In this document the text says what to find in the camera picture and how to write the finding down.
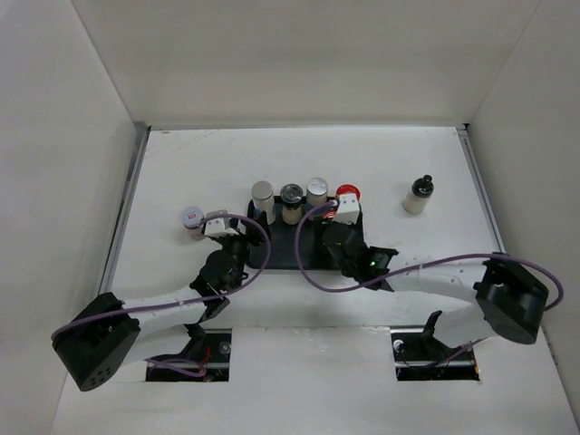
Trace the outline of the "clear lid pepper shaker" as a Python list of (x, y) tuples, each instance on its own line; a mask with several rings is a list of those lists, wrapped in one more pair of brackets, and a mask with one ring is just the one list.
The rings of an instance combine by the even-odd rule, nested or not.
[(303, 189), (295, 183), (286, 184), (281, 188), (280, 198), (283, 204), (282, 219), (287, 225), (297, 225), (302, 219), (303, 195)]

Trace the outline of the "white lid small spice jar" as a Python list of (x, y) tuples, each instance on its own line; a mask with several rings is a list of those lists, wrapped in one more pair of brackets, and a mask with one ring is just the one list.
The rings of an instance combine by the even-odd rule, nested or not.
[(180, 214), (180, 220), (183, 227), (188, 231), (189, 235), (196, 241), (202, 240), (203, 234), (203, 219), (205, 215), (201, 208), (191, 206), (184, 208)]

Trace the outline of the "white cap blue label bottle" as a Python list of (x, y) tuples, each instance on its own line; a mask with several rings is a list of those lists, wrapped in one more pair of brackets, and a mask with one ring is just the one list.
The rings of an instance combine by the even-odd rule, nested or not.
[(324, 204), (328, 199), (328, 183), (323, 178), (312, 178), (306, 184), (306, 203), (305, 209), (310, 211), (312, 208)]

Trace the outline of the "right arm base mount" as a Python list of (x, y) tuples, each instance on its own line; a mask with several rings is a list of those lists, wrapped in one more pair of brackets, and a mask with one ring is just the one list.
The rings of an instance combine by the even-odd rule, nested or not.
[(479, 381), (479, 368), (471, 347), (450, 348), (434, 338), (442, 311), (426, 324), (392, 328), (391, 348), (399, 382)]

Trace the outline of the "red lid sauce jar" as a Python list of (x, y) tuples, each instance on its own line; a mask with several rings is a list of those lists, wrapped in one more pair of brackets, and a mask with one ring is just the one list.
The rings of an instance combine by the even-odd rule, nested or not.
[(342, 184), (336, 189), (335, 196), (340, 198), (344, 195), (355, 195), (356, 200), (359, 201), (361, 198), (361, 191), (353, 184)]

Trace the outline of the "silver lid salt jar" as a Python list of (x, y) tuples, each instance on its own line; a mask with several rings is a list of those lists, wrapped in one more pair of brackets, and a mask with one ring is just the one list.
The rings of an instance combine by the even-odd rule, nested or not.
[(262, 213), (266, 214), (266, 222), (269, 226), (276, 222), (274, 189), (266, 180), (257, 181), (251, 189), (252, 202), (254, 205), (254, 217), (259, 218)]

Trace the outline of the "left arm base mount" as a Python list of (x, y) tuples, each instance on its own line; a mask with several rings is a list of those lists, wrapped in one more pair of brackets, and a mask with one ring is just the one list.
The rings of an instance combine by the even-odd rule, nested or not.
[(227, 382), (232, 353), (231, 329), (187, 324), (177, 329), (186, 342), (173, 352), (150, 357), (146, 382)]

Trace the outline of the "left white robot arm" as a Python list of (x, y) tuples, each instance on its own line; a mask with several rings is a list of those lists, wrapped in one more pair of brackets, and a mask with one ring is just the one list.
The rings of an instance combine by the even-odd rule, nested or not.
[(191, 375), (204, 376), (198, 360), (205, 340), (201, 324), (217, 317), (231, 295), (255, 281), (245, 270), (249, 248), (269, 248), (271, 242), (265, 212), (242, 217), (187, 208), (182, 222), (194, 236), (219, 245), (190, 284), (145, 299), (103, 293), (53, 333), (53, 349), (80, 391), (100, 387), (123, 365), (137, 361), (165, 370), (191, 362), (198, 367)]

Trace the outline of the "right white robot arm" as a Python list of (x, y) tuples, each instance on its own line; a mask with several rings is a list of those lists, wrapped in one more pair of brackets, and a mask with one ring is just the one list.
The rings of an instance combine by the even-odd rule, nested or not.
[(494, 254), (480, 264), (452, 260), (431, 267), (413, 260), (402, 273), (386, 278), (398, 251), (367, 246), (353, 227), (330, 224), (323, 232), (322, 245), (341, 273), (364, 288), (441, 295), (465, 304), (457, 310), (431, 313), (420, 336), (420, 348), (430, 358), (492, 336), (519, 344), (537, 340), (548, 290), (507, 256)]

